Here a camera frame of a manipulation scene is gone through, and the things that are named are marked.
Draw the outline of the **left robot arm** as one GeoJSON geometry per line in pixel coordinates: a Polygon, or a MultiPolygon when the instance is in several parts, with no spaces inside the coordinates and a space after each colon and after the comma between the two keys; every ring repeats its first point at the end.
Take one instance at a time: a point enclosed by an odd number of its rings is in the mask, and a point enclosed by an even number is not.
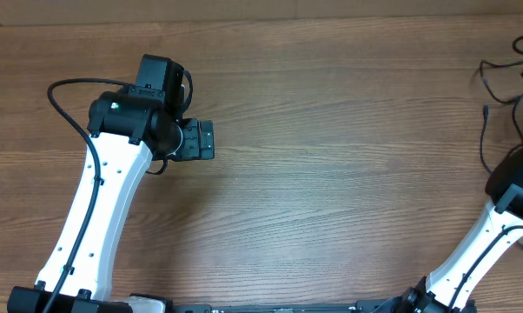
{"type": "Polygon", "coordinates": [[[83,137],[87,152],[80,183],[63,230],[31,288],[14,287],[7,310],[38,312],[170,312],[173,303],[132,294],[114,300],[112,275],[129,207],[154,161],[210,160],[215,156],[214,126],[185,118],[193,96],[191,75],[179,63],[142,57],[134,83],[117,82],[89,108],[82,128],[47,97],[83,137]]]}

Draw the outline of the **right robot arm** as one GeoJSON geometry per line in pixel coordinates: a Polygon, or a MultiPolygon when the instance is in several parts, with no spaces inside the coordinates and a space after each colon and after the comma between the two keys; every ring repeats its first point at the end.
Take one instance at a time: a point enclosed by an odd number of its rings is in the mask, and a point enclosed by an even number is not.
{"type": "Polygon", "coordinates": [[[506,157],[487,181],[489,200],[450,257],[410,288],[394,312],[475,312],[473,289],[523,237],[523,148],[506,157]]]}

